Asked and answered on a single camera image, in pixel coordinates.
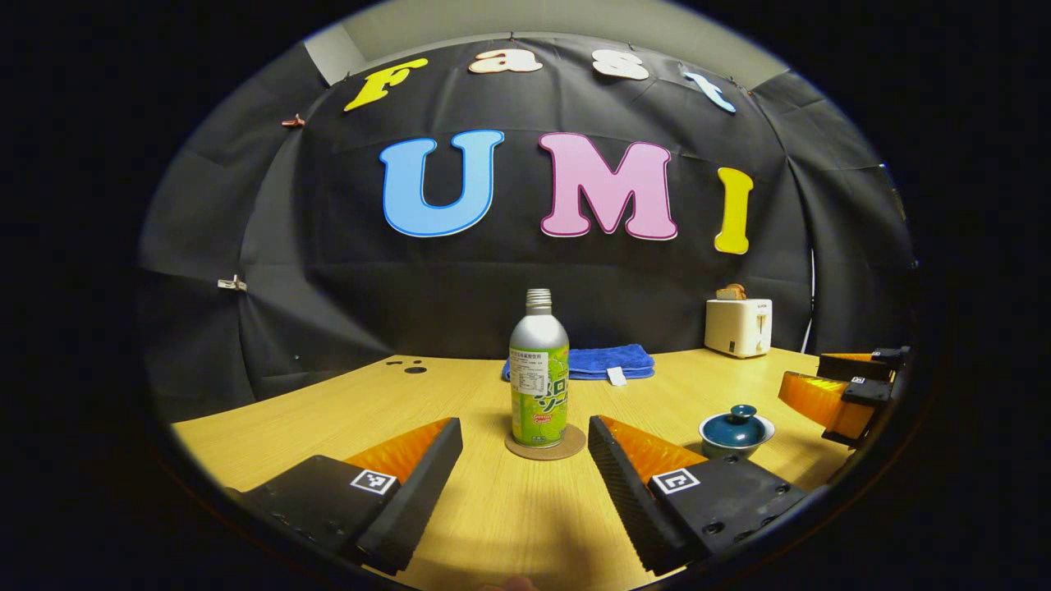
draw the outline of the table surface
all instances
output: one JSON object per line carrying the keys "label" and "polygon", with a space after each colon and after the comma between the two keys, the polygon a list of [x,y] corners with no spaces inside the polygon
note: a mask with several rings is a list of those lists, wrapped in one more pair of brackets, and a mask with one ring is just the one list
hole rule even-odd
{"label": "table surface", "polygon": [[[750,404],[777,427],[751,456],[756,464],[811,490],[846,461],[846,446],[822,439],[823,427],[778,399],[784,372],[812,375],[818,358],[780,349],[745,360],[707,349],[653,358],[656,375],[626,386],[571,381],[569,422],[586,433],[588,419],[605,414],[700,452],[702,420]],[[409,568],[395,580],[473,591],[521,574],[542,591],[620,591],[661,578],[643,570],[586,449],[537,462],[504,447],[511,400],[502,365],[394,355],[172,428],[220,485],[246,491],[311,455],[343,460],[458,416],[463,451]],[[427,371],[406,373],[410,367]]]}

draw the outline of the letter m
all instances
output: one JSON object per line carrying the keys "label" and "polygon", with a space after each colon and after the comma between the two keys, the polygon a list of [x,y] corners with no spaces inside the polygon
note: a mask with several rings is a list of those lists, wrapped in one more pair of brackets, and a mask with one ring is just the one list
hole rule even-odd
{"label": "letter m", "polygon": [[672,221],[665,166],[672,159],[666,149],[643,142],[627,146],[616,172],[586,137],[579,134],[547,134],[540,146],[551,152],[554,196],[551,215],[540,222],[548,236],[583,236],[591,222],[580,215],[580,192],[599,226],[613,233],[635,197],[635,213],[624,229],[643,240],[672,240],[679,228]]}

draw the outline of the green bottle label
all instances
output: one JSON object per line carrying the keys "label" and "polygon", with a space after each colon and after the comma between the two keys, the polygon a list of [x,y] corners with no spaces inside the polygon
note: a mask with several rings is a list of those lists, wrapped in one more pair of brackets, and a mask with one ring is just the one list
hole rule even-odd
{"label": "green bottle label", "polygon": [[511,429],[515,441],[551,447],[565,434],[570,346],[511,347]]}

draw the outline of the blue towel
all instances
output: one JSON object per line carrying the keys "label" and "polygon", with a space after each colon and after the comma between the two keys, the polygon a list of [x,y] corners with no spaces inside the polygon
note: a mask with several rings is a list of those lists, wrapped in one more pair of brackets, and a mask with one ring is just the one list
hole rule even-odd
{"label": "blue towel", "polygon": [[[605,349],[570,349],[570,380],[605,380],[606,368],[620,367],[624,378],[636,380],[655,373],[654,358],[641,345]],[[503,363],[502,376],[511,381],[511,362]]]}

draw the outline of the blue letter u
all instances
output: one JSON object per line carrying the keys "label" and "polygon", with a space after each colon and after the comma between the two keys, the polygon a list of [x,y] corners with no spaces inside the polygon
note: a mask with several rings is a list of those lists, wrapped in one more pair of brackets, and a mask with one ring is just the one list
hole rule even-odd
{"label": "blue letter u", "polygon": [[384,216],[397,231],[418,238],[449,236],[475,225],[493,203],[493,148],[503,133],[474,129],[453,136],[463,150],[463,190],[444,207],[424,199],[424,165],[437,142],[429,138],[396,143],[379,152],[387,165],[384,178]]}

